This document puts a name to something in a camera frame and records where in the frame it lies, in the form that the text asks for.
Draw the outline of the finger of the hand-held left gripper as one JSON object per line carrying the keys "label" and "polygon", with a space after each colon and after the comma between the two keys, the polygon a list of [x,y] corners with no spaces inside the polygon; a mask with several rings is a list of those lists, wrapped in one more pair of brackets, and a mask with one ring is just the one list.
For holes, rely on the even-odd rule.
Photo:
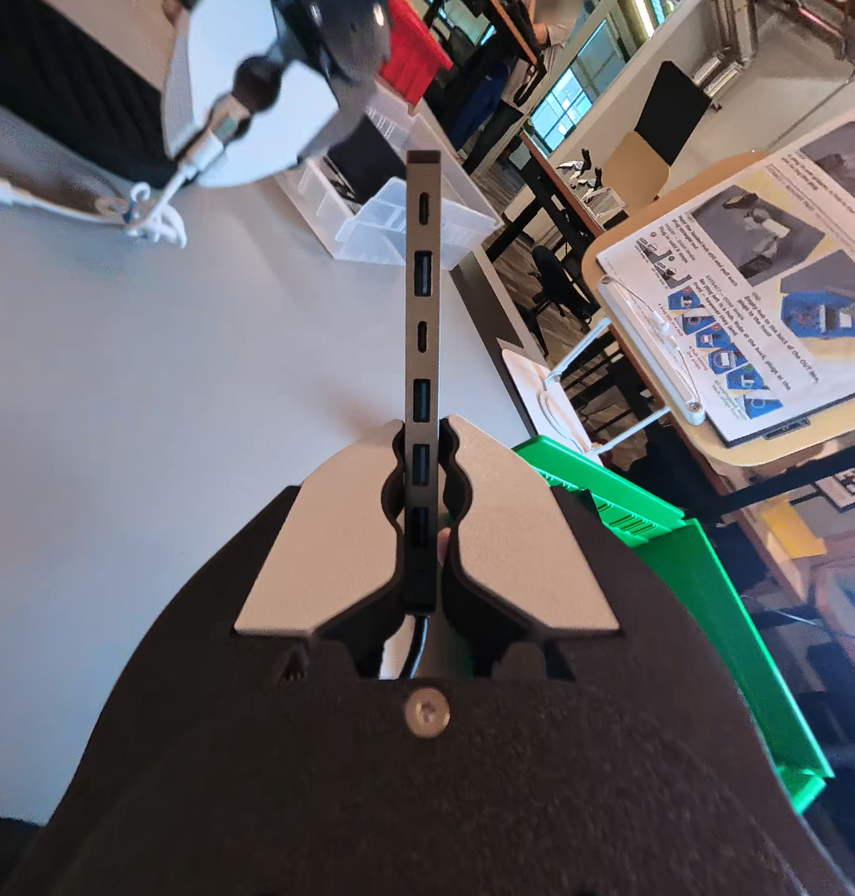
{"label": "finger of the hand-held left gripper", "polygon": [[293,167],[338,111],[331,87],[316,70],[295,61],[285,68],[273,105],[251,118],[203,173],[205,188],[246,185]]}
{"label": "finger of the hand-held left gripper", "polygon": [[264,56],[277,38],[270,1],[200,1],[175,17],[163,88],[163,140],[177,158],[231,95],[242,62]]}

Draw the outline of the white desk stand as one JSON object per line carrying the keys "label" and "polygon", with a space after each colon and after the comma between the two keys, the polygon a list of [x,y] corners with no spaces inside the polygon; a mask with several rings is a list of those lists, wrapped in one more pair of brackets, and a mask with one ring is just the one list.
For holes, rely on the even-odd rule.
{"label": "white desk stand", "polygon": [[[554,367],[530,360],[514,350],[502,351],[503,363],[518,391],[536,433],[575,450],[596,463],[601,455],[661,418],[671,415],[692,427],[706,420],[702,395],[676,340],[674,325],[622,282],[607,275],[599,281],[603,308],[600,321]],[[612,334],[620,348],[637,350],[641,371],[659,387],[662,405],[607,443],[592,442],[561,385],[565,370],[580,353]]]}

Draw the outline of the tan black chair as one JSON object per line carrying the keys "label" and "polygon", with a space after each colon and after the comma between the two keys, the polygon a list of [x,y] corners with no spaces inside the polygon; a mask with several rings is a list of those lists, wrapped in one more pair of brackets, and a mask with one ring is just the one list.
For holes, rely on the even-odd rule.
{"label": "tan black chair", "polygon": [[705,90],[673,62],[661,64],[635,127],[602,166],[603,185],[623,202],[625,215],[652,204],[712,106]]}

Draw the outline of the black white marker tag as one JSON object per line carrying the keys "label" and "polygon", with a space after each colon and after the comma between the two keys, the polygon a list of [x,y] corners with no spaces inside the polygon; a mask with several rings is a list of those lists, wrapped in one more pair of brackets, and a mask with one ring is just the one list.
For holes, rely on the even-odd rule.
{"label": "black white marker tag", "polygon": [[855,467],[819,479],[814,485],[837,512],[855,509]]}

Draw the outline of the black textured pad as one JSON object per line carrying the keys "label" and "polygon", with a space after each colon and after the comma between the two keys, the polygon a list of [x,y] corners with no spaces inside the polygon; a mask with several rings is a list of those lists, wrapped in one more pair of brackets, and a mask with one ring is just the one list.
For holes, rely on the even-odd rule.
{"label": "black textured pad", "polygon": [[175,173],[161,92],[45,2],[0,1],[0,106],[126,180]]}

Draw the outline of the slim grey usb hub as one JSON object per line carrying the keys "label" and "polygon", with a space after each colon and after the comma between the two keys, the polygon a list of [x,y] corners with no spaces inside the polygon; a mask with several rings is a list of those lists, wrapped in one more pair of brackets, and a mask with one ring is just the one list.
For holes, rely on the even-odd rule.
{"label": "slim grey usb hub", "polygon": [[437,602],[438,400],[442,157],[409,151],[406,179],[403,601],[427,617]]}

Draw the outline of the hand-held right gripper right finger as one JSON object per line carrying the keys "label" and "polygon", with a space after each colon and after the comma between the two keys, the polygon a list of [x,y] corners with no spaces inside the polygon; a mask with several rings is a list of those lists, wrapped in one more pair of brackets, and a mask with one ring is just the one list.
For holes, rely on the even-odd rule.
{"label": "hand-held right gripper right finger", "polygon": [[557,494],[512,449],[457,414],[440,424],[452,518],[444,614],[488,678],[514,644],[609,637],[621,627]]}

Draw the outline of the yellow sheet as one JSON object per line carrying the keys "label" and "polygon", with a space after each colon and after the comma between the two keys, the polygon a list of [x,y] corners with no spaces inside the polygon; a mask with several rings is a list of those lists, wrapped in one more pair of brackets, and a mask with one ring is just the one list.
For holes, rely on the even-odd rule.
{"label": "yellow sheet", "polygon": [[814,535],[791,501],[770,501],[760,509],[759,517],[792,560],[827,554],[825,541]]}

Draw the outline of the clear plastic bin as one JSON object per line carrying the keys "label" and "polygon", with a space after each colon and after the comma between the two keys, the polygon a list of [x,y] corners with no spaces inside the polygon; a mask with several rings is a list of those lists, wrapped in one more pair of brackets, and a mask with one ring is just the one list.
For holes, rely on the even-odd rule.
{"label": "clear plastic bin", "polygon": [[480,248],[500,218],[428,108],[411,108],[386,84],[377,85],[350,138],[275,180],[335,260],[400,266],[407,224],[403,168],[414,151],[434,151],[440,159],[441,197],[422,197],[420,217],[439,231],[440,265],[450,271]]}

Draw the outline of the window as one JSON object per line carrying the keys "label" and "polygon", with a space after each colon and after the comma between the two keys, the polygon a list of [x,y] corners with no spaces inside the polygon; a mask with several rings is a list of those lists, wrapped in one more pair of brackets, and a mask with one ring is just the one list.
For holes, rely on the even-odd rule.
{"label": "window", "polygon": [[559,77],[525,127],[546,157],[576,129],[598,96],[594,82],[577,65],[568,67]]}

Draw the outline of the red plastic bin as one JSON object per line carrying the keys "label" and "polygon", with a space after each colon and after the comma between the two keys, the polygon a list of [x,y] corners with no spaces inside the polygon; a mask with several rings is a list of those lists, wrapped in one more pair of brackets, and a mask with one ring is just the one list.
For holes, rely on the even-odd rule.
{"label": "red plastic bin", "polygon": [[416,105],[437,73],[448,73],[453,61],[408,2],[388,1],[388,10],[391,56],[379,74],[397,94]]}

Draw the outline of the black divider panel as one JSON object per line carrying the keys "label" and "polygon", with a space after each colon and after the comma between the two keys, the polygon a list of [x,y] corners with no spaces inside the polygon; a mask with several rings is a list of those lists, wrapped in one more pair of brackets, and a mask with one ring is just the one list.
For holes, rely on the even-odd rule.
{"label": "black divider panel", "polygon": [[367,117],[346,140],[332,146],[325,158],[343,177],[359,205],[377,196],[389,180],[407,179],[401,157]]}

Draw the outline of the black office chair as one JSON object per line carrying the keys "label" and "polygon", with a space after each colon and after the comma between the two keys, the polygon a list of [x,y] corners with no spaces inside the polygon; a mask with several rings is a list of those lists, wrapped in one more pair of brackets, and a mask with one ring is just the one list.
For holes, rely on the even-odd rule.
{"label": "black office chair", "polygon": [[573,281],[556,254],[543,245],[535,245],[532,250],[535,275],[540,284],[540,292],[533,297],[533,308],[527,313],[527,320],[534,323],[548,308],[554,308],[560,316],[567,314],[588,324],[599,310],[599,305],[590,296],[589,287],[578,279]]}

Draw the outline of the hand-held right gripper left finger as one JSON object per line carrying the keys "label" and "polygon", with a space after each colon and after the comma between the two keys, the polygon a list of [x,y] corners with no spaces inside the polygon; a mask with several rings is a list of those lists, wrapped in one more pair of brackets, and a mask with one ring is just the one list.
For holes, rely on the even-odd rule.
{"label": "hand-held right gripper left finger", "polygon": [[299,487],[235,621],[242,636],[335,641],[377,676],[401,605],[401,420],[369,430]]}

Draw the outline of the brown top standing desk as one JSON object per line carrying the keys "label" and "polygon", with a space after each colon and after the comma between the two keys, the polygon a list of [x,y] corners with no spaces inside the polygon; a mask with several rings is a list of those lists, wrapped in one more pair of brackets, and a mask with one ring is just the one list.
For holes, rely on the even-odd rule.
{"label": "brown top standing desk", "polygon": [[543,58],[544,49],[536,36],[534,25],[527,13],[525,2],[465,2],[477,15],[487,18],[492,34],[487,40],[479,39],[464,62],[454,62],[454,73],[444,84],[447,92],[464,90],[466,84],[478,83],[499,63],[514,64],[519,60],[527,64],[530,92],[547,74]]}

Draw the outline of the green plastic bin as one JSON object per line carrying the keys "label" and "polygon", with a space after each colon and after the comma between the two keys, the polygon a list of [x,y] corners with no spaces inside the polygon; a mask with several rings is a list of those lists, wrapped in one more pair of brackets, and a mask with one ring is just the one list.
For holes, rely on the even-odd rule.
{"label": "green plastic bin", "polygon": [[550,644],[541,678],[651,718],[760,819],[802,815],[834,773],[695,521],[538,436],[516,451],[557,494],[621,631]]}

